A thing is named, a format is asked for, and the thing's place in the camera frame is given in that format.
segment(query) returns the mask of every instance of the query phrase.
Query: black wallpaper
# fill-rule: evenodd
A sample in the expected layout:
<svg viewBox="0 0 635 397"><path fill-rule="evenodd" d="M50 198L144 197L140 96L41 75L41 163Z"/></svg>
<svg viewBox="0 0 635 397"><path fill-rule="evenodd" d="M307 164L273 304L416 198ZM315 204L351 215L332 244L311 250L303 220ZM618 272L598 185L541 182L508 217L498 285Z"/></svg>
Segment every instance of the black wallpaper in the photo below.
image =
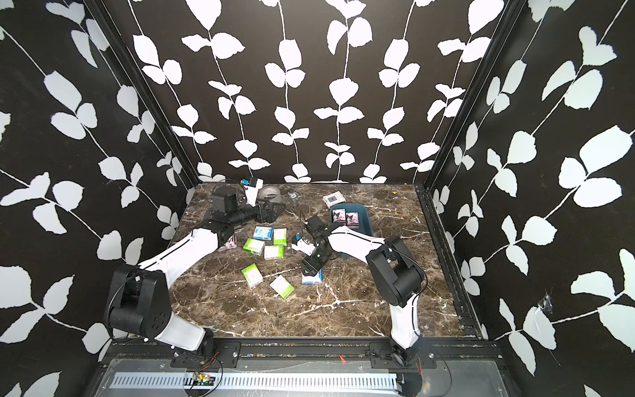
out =
<svg viewBox="0 0 635 397"><path fill-rule="evenodd" d="M434 201L523 395L632 395L635 4L555 4L521 13Z"/></svg>
<svg viewBox="0 0 635 397"><path fill-rule="evenodd" d="M192 187L99 33L0 1L0 396L81 394L113 270L166 248Z"/></svg>
<svg viewBox="0 0 635 397"><path fill-rule="evenodd" d="M201 180L272 183L422 179L505 4L104 3Z"/></svg>

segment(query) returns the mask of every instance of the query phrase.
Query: marble tabletop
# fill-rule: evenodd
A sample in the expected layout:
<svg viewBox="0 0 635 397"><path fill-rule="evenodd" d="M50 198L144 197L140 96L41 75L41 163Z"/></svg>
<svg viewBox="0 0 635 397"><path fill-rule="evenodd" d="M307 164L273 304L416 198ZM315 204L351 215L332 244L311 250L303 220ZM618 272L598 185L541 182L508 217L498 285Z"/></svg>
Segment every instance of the marble tabletop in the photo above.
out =
<svg viewBox="0 0 635 397"><path fill-rule="evenodd" d="M201 184L187 207L173 241L183 238L210 207L214 183ZM265 260L243 251L255 222L236 232L238 247L206 256L170 288L175 313L218 336L345 337L389 335L388 303L381 298L368 266L354 258L334 258L323 268L322 284L302 284L304 254L291 249L291 237L304 217L318 215L329 222L322 196L340 191L347 202L361 203L370 215L376 237L401 236L415 260L425 269L429 286L419 298L418 320L424 336L462 336L452 295L439 266L434 245L412 185L281 184L277 186L286 211L271 224L286 227L284 258ZM300 195L299 208L290 208L287 193ZM249 288L241 272L256 264L264 281ZM282 299L270 286L282 274L295 287Z"/></svg>

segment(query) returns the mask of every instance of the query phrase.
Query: packaging box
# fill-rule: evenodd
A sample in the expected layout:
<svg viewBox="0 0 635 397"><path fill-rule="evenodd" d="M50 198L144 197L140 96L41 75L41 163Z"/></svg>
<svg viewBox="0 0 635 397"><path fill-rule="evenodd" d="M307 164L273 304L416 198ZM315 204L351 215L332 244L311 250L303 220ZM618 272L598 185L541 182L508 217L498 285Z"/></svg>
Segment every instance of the packaging box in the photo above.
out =
<svg viewBox="0 0 635 397"><path fill-rule="evenodd" d="M253 238L248 238L247 242L243 246L243 250L252 253L254 255L262 254L262 249L265 248L265 242L260 240L254 240Z"/></svg>
<svg viewBox="0 0 635 397"><path fill-rule="evenodd" d="M265 259L279 259L284 257L284 245L267 245Z"/></svg>
<svg viewBox="0 0 635 397"><path fill-rule="evenodd" d="M260 274L256 264L245 267L243 269L243 275L247 279L247 285L249 285L249 288L253 288L262 282L262 274Z"/></svg>
<svg viewBox="0 0 635 397"><path fill-rule="evenodd" d="M274 229L274 244L286 245L286 228Z"/></svg>
<svg viewBox="0 0 635 397"><path fill-rule="evenodd" d="M282 276L276 277L273 283L270 284L271 288L273 288L278 295L282 297L282 299L286 299L287 296L295 289L293 285L289 284L289 281Z"/></svg>
<svg viewBox="0 0 635 397"><path fill-rule="evenodd" d="M256 226L256 230L253 231L253 238L256 240L271 240L273 234L273 227Z"/></svg>

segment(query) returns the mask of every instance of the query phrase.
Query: white leaf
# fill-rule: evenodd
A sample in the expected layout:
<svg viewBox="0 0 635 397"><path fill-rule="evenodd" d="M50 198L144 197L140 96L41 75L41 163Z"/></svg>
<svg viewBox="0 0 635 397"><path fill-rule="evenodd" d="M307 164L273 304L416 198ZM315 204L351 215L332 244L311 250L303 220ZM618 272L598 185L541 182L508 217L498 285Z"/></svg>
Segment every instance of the white leaf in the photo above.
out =
<svg viewBox="0 0 635 397"><path fill-rule="evenodd" d="M606 297L611 300L615 299L613 279L601 271L579 275L578 278L571 283L571 293L591 293L598 297Z"/></svg>
<svg viewBox="0 0 635 397"><path fill-rule="evenodd" d="M336 20L331 21L331 24L328 26L328 32L326 33L326 44L331 54L335 55L337 43L340 42L346 30L347 28L342 22Z"/></svg>
<svg viewBox="0 0 635 397"><path fill-rule="evenodd" d="M460 98L455 98L452 100L452 102L450 102L450 104L445 108L445 111L443 112L443 117L454 117L457 115L458 110L461 108L461 104L463 103L463 100Z"/></svg>
<svg viewBox="0 0 635 397"><path fill-rule="evenodd" d="M331 116L337 116L337 111L331 107L321 107L314 110L313 113L322 120Z"/></svg>
<svg viewBox="0 0 635 397"><path fill-rule="evenodd" d="M565 93L565 105L573 109L590 109L602 90L602 74L597 69L574 81Z"/></svg>
<svg viewBox="0 0 635 397"><path fill-rule="evenodd" d="M491 105L496 100L496 97L500 93L500 79L498 76L494 76L490 81L490 87L487 89L487 97L485 102Z"/></svg>
<svg viewBox="0 0 635 397"><path fill-rule="evenodd" d="M274 112L274 116L278 123L282 124L287 128L287 130L291 130L293 125L295 124L295 113L291 110L276 106L276 111Z"/></svg>
<svg viewBox="0 0 635 397"><path fill-rule="evenodd" d="M518 191L518 183L516 182L516 174L510 169L503 169L498 171L494 177L494 183L496 186L509 194L512 197L516 197Z"/></svg>
<svg viewBox="0 0 635 397"><path fill-rule="evenodd" d="M465 49L465 43L460 39L444 40L437 44L437 48L441 51L443 56L451 54L454 51L463 51Z"/></svg>
<svg viewBox="0 0 635 397"><path fill-rule="evenodd" d="M304 80L305 75L306 73L300 69L293 69L285 74L286 82L290 87L298 88L300 84L302 84L302 80Z"/></svg>
<svg viewBox="0 0 635 397"><path fill-rule="evenodd" d="M194 34L193 36L181 37L181 43L189 47L190 50L198 52L203 47L211 47L211 41L200 34Z"/></svg>
<svg viewBox="0 0 635 397"><path fill-rule="evenodd" d="M437 153L439 151L440 146L435 144L434 142L428 142L426 144L419 145L417 147L417 154L419 155L420 160L425 160L431 155Z"/></svg>
<svg viewBox="0 0 635 397"><path fill-rule="evenodd" d="M84 347L89 353L95 354L109 339L110 336L104 324L95 323L90 326L81 341L84 342Z"/></svg>
<svg viewBox="0 0 635 397"><path fill-rule="evenodd" d="M20 266L0 266L0 309L31 302L31 277Z"/></svg>
<svg viewBox="0 0 635 397"><path fill-rule="evenodd" d="M79 30L73 30L70 32L70 37L73 39L73 43L75 43L75 47L81 54L82 57L93 67L97 67L95 63L95 59L93 58L93 54L90 52L90 41L88 39L88 34L85 32L80 32Z"/></svg>
<svg viewBox="0 0 635 397"><path fill-rule="evenodd" d="M432 121L432 119L434 119L434 116L437 115L438 112L441 111L441 109L443 109L445 107L445 102L437 99L436 101L434 101L432 103L432 105L430 105L430 109L428 109L428 123L430 123Z"/></svg>
<svg viewBox="0 0 635 397"><path fill-rule="evenodd" d="M510 215L505 217L500 228L503 229L503 232L505 232L509 243L514 244L516 242L518 232L516 231L516 225L514 225L514 221Z"/></svg>
<svg viewBox="0 0 635 397"><path fill-rule="evenodd" d="M121 258L121 235L113 230L104 234L97 247L97 258L101 260L113 260Z"/></svg>
<svg viewBox="0 0 635 397"><path fill-rule="evenodd" d="M349 164L353 164L354 162L355 162L355 157L351 153L344 152L340 154L341 165L349 165Z"/></svg>
<svg viewBox="0 0 635 397"><path fill-rule="evenodd" d="M438 92L442 93L444 97L447 99L455 98L465 92L465 90L461 87L450 88L445 84L437 84L434 86Z"/></svg>
<svg viewBox="0 0 635 397"><path fill-rule="evenodd" d="M602 325L621 343L635 351L635 307L611 304L598 308Z"/></svg>
<svg viewBox="0 0 635 397"><path fill-rule="evenodd" d="M185 0L205 30L210 30L220 15L220 0Z"/></svg>
<svg viewBox="0 0 635 397"><path fill-rule="evenodd" d="M168 59L163 63L163 73L172 84L180 84L183 78L181 65L174 59Z"/></svg>
<svg viewBox="0 0 635 397"><path fill-rule="evenodd" d="M146 134L152 135L152 133L154 132L155 123L152 114L150 114L150 111L145 111L141 115L141 125L143 126Z"/></svg>
<svg viewBox="0 0 635 397"><path fill-rule="evenodd" d="M249 162L248 162L248 166L252 170L260 170L261 168L265 168L265 167L268 167L270 165L271 165L270 162L268 162L265 159L258 158L258 157L254 157L252 159L249 159Z"/></svg>
<svg viewBox="0 0 635 397"><path fill-rule="evenodd" d="M44 314L45 311L39 308L23 313L20 318L15 320L15 322L13 322L13 324L11 324L2 335L0 335L0 342L17 343L26 340L33 327L42 318L42 316L44 316Z"/></svg>
<svg viewBox="0 0 635 397"><path fill-rule="evenodd" d="M123 110L139 117L139 101L134 87L123 85L117 92L117 103Z"/></svg>
<svg viewBox="0 0 635 397"><path fill-rule="evenodd" d="M48 314L58 314L66 306L69 289L73 284L74 277L75 276L63 278L51 285L48 291L46 291L43 306Z"/></svg>
<svg viewBox="0 0 635 397"><path fill-rule="evenodd" d="M606 205L622 197L622 187L611 178L585 180L573 195L573 201L581 207L593 208Z"/></svg>
<svg viewBox="0 0 635 397"><path fill-rule="evenodd" d="M503 10L503 0L473 0L467 11L470 34L477 33L485 25L496 19Z"/></svg>
<svg viewBox="0 0 635 397"><path fill-rule="evenodd" d="M130 203L139 198L139 189L135 186L126 186L121 192L121 208L126 208Z"/></svg>
<svg viewBox="0 0 635 397"><path fill-rule="evenodd" d="M536 356L533 353L529 340L520 332L514 332L509 336L509 343L514 352L525 364L527 371L532 375L536 372Z"/></svg>
<svg viewBox="0 0 635 397"><path fill-rule="evenodd" d="M560 166L558 183L565 189L578 187L587 177L584 167L576 159L565 157Z"/></svg>
<svg viewBox="0 0 635 397"><path fill-rule="evenodd" d="M139 59L147 64L159 67L159 53L157 48L148 36L133 35L135 52Z"/></svg>
<svg viewBox="0 0 635 397"><path fill-rule="evenodd" d="M55 234L66 233L66 229L62 226L60 219L57 217L54 203L46 203L35 207L33 210L33 219L47 232L53 232Z"/></svg>
<svg viewBox="0 0 635 397"><path fill-rule="evenodd" d="M302 65L302 54L295 40L282 40L278 45L278 53L286 70L290 71Z"/></svg>
<svg viewBox="0 0 635 397"><path fill-rule="evenodd" d="M396 126L403 120L404 111L403 107L396 107L384 113L384 128L386 132L390 130L392 127Z"/></svg>
<svg viewBox="0 0 635 397"><path fill-rule="evenodd" d="M474 166L474 159L472 159L472 157L469 154L466 154L461 159L461 163L463 163L463 165L465 166L465 169L469 171Z"/></svg>
<svg viewBox="0 0 635 397"><path fill-rule="evenodd" d="M476 237L476 234L478 233L478 218L470 217L465 223L465 230L467 230L470 236Z"/></svg>
<svg viewBox="0 0 635 397"><path fill-rule="evenodd" d="M332 81L331 84L328 85L328 89L331 91L331 96L334 101L339 106L342 106L357 93L359 85L348 77L345 77Z"/></svg>
<svg viewBox="0 0 635 397"><path fill-rule="evenodd" d="M225 119L229 120L229 111L232 109L234 103L225 97L218 97L218 111L223 115Z"/></svg>
<svg viewBox="0 0 635 397"><path fill-rule="evenodd" d="M172 127L172 131L174 131L174 134L176 134L178 137L194 137L194 134L192 133L191 130L188 130L185 127L179 127L176 125L171 126Z"/></svg>
<svg viewBox="0 0 635 397"><path fill-rule="evenodd" d="M248 139L242 139L234 144L236 150L244 157L249 158L258 149L258 145Z"/></svg>
<svg viewBox="0 0 635 397"><path fill-rule="evenodd" d="M185 123L185 125L192 128L198 121L198 111L191 104L183 105L177 109L178 118Z"/></svg>
<svg viewBox="0 0 635 397"><path fill-rule="evenodd" d="M297 130L295 130L292 134L291 137L293 139L306 139L309 137L309 129L308 128L298 128Z"/></svg>
<svg viewBox="0 0 635 397"><path fill-rule="evenodd" d="M276 64L267 64L267 65L275 65L282 72L282 69L280 69L280 66ZM230 97L233 97L234 95L238 94L240 90L243 89L243 87L237 86L236 84L224 85L220 81L209 80L207 83L210 86L216 88L217 90L223 91L225 94L227 94Z"/></svg>
<svg viewBox="0 0 635 397"><path fill-rule="evenodd" d="M271 138L271 140L286 146L293 145L293 138L291 137L291 135L287 134L286 132L279 132L275 134L274 137Z"/></svg>
<svg viewBox="0 0 635 397"><path fill-rule="evenodd" d="M617 58L610 45L598 46L598 37L590 27L582 27L578 37L582 43L582 65L602 66Z"/></svg>
<svg viewBox="0 0 635 397"><path fill-rule="evenodd" d="M620 262L624 270L624 293L635 296L635 257L625 249L620 250Z"/></svg>
<svg viewBox="0 0 635 397"><path fill-rule="evenodd" d="M465 133L465 151L474 146L476 140L478 139L478 128L476 127L476 122L473 121L469 127L467 127L467 132Z"/></svg>
<svg viewBox="0 0 635 397"><path fill-rule="evenodd" d="M512 137L507 153L508 164L529 163L536 157L536 138L525 131L517 131Z"/></svg>
<svg viewBox="0 0 635 397"><path fill-rule="evenodd" d="M465 285L465 291L467 291L470 295L475 297L481 295L481 289L478 287L478 283L473 278L464 280L463 285Z"/></svg>
<svg viewBox="0 0 635 397"><path fill-rule="evenodd" d="M547 245L554 241L557 231L548 220L533 216L525 223L522 239L536 245Z"/></svg>
<svg viewBox="0 0 635 397"><path fill-rule="evenodd" d="M505 93L500 93L494 101L494 113L498 114L509 107L509 97Z"/></svg>
<svg viewBox="0 0 635 397"><path fill-rule="evenodd" d="M2 198L2 200L0 200L0 205L9 206L26 200L44 198L50 184L51 179L48 172L45 172L42 175L38 175L33 178L28 187L15 189L13 192L7 194Z"/></svg>
<svg viewBox="0 0 635 397"><path fill-rule="evenodd" d="M44 85L48 92L53 95L62 105L68 107L73 112L77 110L81 102L81 94L73 83L66 80L57 71L48 74L44 78Z"/></svg>
<svg viewBox="0 0 635 397"><path fill-rule="evenodd" d="M335 162L335 160L337 160L339 158L339 156L337 156L337 154L335 153L329 153L326 155L326 166L328 168L331 168L333 166L333 163Z"/></svg>
<svg viewBox="0 0 635 397"><path fill-rule="evenodd" d="M70 180L63 180L53 186L55 201L65 210L77 208L82 199L84 188Z"/></svg>
<svg viewBox="0 0 635 397"><path fill-rule="evenodd" d="M46 9L55 15L68 18L78 25L84 20L86 13L84 12L84 5L81 3L70 3L68 7L60 3L46 3Z"/></svg>
<svg viewBox="0 0 635 397"><path fill-rule="evenodd" d="M86 19L86 28L88 29L88 35L95 44L95 47L97 47L100 51L108 50L110 44L94 19Z"/></svg>
<svg viewBox="0 0 635 397"><path fill-rule="evenodd" d="M291 166L291 169L293 170L295 176L298 178L305 177L309 174L309 171L302 163L294 164L293 166Z"/></svg>
<svg viewBox="0 0 635 397"><path fill-rule="evenodd" d="M631 149L632 138L616 126L597 134L580 149L580 159L588 173L618 161Z"/></svg>
<svg viewBox="0 0 635 397"><path fill-rule="evenodd" d="M198 163L196 165L196 170L201 175L205 175L206 177L211 177L211 165L209 165L208 163L203 163L203 162Z"/></svg>
<svg viewBox="0 0 635 397"><path fill-rule="evenodd" d="M347 106L337 112L337 122L340 124L347 124L351 121L363 119L364 114L356 107Z"/></svg>
<svg viewBox="0 0 635 397"><path fill-rule="evenodd" d="M500 156L493 149L487 149L487 163L499 171L503 168L503 164L500 163Z"/></svg>
<svg viewBox="0 0 635 397"><path fill-rule="evenodd" d="M146 65L141 68L141 70L148 75L155 83L163 84L165 83L165 73L160 67Z"/></svg>
<svg viewBox="0 0 635 397"><path fill-rule="evenodd" d="M511 65L509 71L507 71L507 77L505 77L505 83L502 88L503 92L508 94L516 92L516 89L523 79L523 74L525 74L525 68L527 68L527 64L522 60L517 60Z"/></svg>
<svg viewBox="0 0 635 397"><path fill-rule="evenodd" d="M377 164L369 164L366 168L364 168L364 176L368 178L375 178L375 176L379 173L379 165Z"/></svg>
<svg viewBox="0 0 635 397"><path fill-rule="evenodd" d="M211 38L211 49L220 59L227 59L244 50L243 44L229 33L216 33Z"/></svg>
<svg viewBox="0 0 635 397"><path fill-rule="evenodd" d="M467 43L463 50L463 55L461 55L461 61L469 63L481 59L485 55L487 47L490 46L490 41L489 37L479 37Z"/></svg>
<svg viewBox="0 0 635 397"><path fill-rule="evenodd" d="M556 88L575 79L575 66L570 60L566 61L549 78L542 90L542 100L545 100Z"/></svg>
<svg viewBox="0 0 635 397"><path fill-rule="evenodd" d="M518 245L510 245L505 249L509 262L512 262L526 276L529 272L529 261L525 251Z"/></svg>

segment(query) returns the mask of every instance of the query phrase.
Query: green and white box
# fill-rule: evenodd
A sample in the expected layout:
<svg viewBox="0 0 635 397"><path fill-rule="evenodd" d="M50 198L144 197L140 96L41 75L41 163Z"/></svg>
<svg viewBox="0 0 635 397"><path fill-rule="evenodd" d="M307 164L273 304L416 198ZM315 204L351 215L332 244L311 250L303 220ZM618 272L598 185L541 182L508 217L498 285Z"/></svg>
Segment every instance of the green and white box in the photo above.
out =
<svg viewBox="0 0 635 397"><path fill-rule="evenodd" d="M284 245L267 245L265 259L279 259L284 257Z"/></svg>
<svg viewBox="0 0 635 397"><path fill-rule="evenodd" d="M293 285L289 284L289 281L282 276L276 277L274 282L271 283L271 288L273 288L283 299L286 299L287 296L289 296L289 294L295 289Z"/></svg>
<svg viewBox="0 0 635 397"><path fill-rule="evenodd" d="M261 240L255 240L253 238L248 238L247 242L243 246L243 250L254 255L262 254L263 248L265 248L265 242Z"/></svg>
<svg viewBox="0 0 635 397"><path fill-rule="evenodd" d="M245 267L243 269L243 275L247 279L247 285L249 285L249 288L253 288L262 282L262 274L260 274L256 264Z"/></svg>
<svg viewBox="0 0 635 397"><path fill-rule="evenodd" d="M274 244L286 245L286 228L274 229Z"/></svg>

